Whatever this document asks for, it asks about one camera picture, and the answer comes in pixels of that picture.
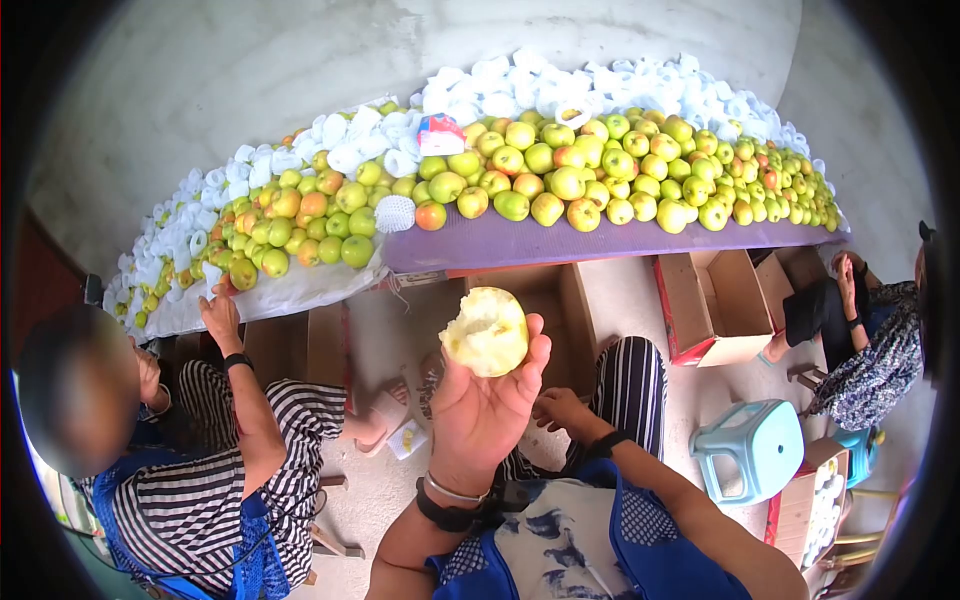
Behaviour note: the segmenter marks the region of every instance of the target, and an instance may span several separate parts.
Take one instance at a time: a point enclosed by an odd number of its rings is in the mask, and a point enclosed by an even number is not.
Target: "silver bracelet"
[[[440,485],[439,483],[437,483],[437,482],[434,480],[433,475],[430,474],[430,471],[429,471],[429,470],[428,470],[428,471],[426,472],[426,474],[423,476],[423,481],[425,481],[427,484],[429,484],[429,486],[430,486],[431,488],[433,488],[433,489],[436,490],[437,492],[442,493],[442,494],[445,495],[446,497],[448,497],[448,498],[453,498],[454,500],[460,500],[461,502],[472,502],[473,504],[480,504],[481,502],[483,502],[484,500],[487,499],[487,496],[490,495],[490,490],[487,490],[486,492],[484,492],[483,494],[478,495],[478,496],[474,496],[474,495],[460,495],[460,494],[458,494],[458,493],[456,493],[456,492],[451,492],[450,490],[448,490],[448,489],[445,488],[444,486],[442,486],[442,485]]]

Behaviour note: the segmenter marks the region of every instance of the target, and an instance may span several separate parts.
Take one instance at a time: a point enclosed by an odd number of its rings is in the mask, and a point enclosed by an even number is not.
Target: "concrete floor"
[[[665,351],[666,332],[650,258],[598,260],[580,263],[577,268],[587,292],[597,340],[613,335],[642,335]],[[409,303],[409,312],[404,301],[385,290],[348,300],[353,385],[359,409],[365,407],[375,390],[398,375],[402,374],[407,385],[416,389],[420,360],[438,348],[437,332],[456,316],[462,293],[463,281],[459,279],[406,288],[401,295]],[[786,369],[810,362],[823,365],[823,353],[819,347],[805,344],[793,348],[774,368],[758,360],[705,369],[668,365],[664,462],[702,488],[700,469],[687,449],[693,430],[711,422],[738,400],[778,397],[790,401],[798,410],[805,407],[812,396],[806,388],[787,382]],[[804,436],[815,439],[825,435],[827,421],[825,417],[808,420]],[[566,442],[563,434],[550,436],[531,427],[521,448],[534,462],[555,468],[563,461]],[[344,543],[363,547],[368,558],[315,558],[317,585],[301,586],[294,590],[292,598],[364,596],[377,544],[393,519],[413,499],[414,482],[427,466],[428,447],[425,444],[407,460],[399,461],[389,449],[368,459],[348,443],[330,445],[324,452],[324,473],[345,474],[349,490],[330,493],[318,522]],[[729,510],[728,514],[753,535],[762,537],[766,502]]]

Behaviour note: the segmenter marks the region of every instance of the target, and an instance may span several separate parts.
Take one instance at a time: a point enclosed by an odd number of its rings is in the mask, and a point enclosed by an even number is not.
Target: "black wristband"
[[[253,363],[246,354],[241,354],[240,352],[235,352],[224,359],[224,374],[230,372],[230,367],[233,365],[247,365],[250,367],[251,371],[253,370]]]
[[[608,433],[590,445],[587,450],[587,460],[595,458],[610,458],[613,456],[613,447],[621,442],[630,440],[630,437],[620,430]]]
[[[423,478],[417,480],[417,508],[441,530],[451,534],[469,531],[474,523],[483,520],[487,514],[487,503],[475,509],[462,509],[456,506],[446,508],[430,499],[423,490]]]

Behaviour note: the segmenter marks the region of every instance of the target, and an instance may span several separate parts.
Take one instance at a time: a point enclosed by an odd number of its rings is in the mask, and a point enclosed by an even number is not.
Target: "cardboard box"
[[[798,569],[803,571],[804,546],[806,545],[807,529],[810,526],[810,514],[813,510],[814,474],[820,465],[831,458],[837,459],[837,472],[843,475],[844,480],[850,476],[850,451],[831,438],[821,438],[806,445],[804,461],[797,470],[797,474],[786,484],[783,490],[771,498],[767,508],[767,531],[764,541],[778,548],[787,555]],[[843,514],[844,494],[840,494],[836,502]],[[833,541],[836,541],[840,523],[833,529]],[[817,555],[817,561],[827,555],[831,542]]]
[[[345,303],[247,323],[243,342],[262,388],[283,378],[344,386],[352,410]]]
[[[654,273],[674,365],[747,362],[773,337],[747,251],[661,254]]]
[[[790,279],[786,276],[776,254],[771,252],[756,265],[756,279],[760,282],[760,290],[767,303],[767,312],[770,314],[770,321],[774,324],[774,333],[780,333],[786,328],[783,300],[793,296],[793,285],[790,284]]]
[[[523,267],[464,277],[467,291],[480,286],[507,290],[527,313],[543,316],[543,333],[553,342],[543,371],[543,388],[570,388],[589,396],[596,385],[596,339],[575,264]]]

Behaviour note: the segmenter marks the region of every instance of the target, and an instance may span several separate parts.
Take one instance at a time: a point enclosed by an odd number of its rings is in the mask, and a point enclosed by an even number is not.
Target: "dark hair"
[[[116,326],[100,308],[72,304],[34,325],[20,353],[17,399],[24,429],[44,462],[64,475],[91,473],[84,472],[60,431],[62,379],[77,350],[98,346]]]

